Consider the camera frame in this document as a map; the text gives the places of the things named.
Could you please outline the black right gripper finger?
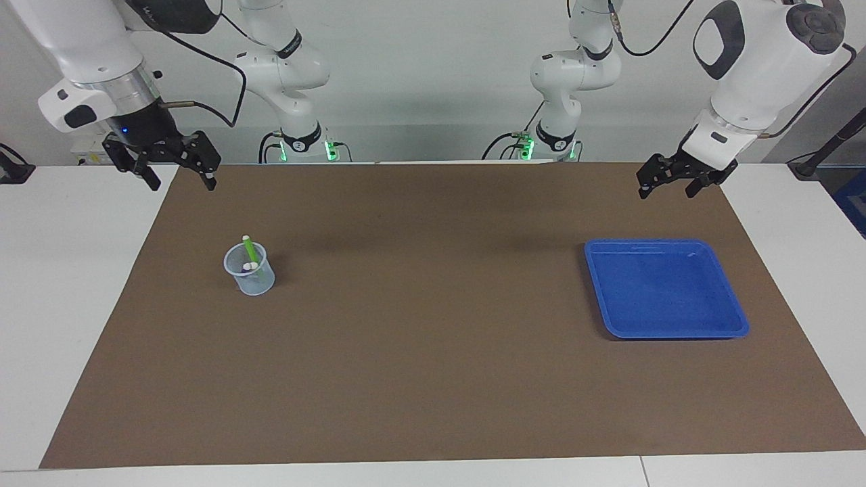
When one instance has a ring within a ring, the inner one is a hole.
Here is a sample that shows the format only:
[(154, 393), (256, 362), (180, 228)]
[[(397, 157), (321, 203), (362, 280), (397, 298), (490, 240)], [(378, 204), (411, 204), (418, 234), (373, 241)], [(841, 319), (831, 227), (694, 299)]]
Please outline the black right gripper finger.
[(216, 171), (222, 158), (204, 131), (173, 135), (173, 162), (197, 173), (208, 191), (217, 186)]
[(157, 191), (160, 188), (161, 180), (149, 166), (145, 156), (137, 154), (134, 158), (130, 149), (114, 133), (108, 133), (101, 144), (119, 172), (133, 173), (134, 176), (142, 179), (152, 191)]

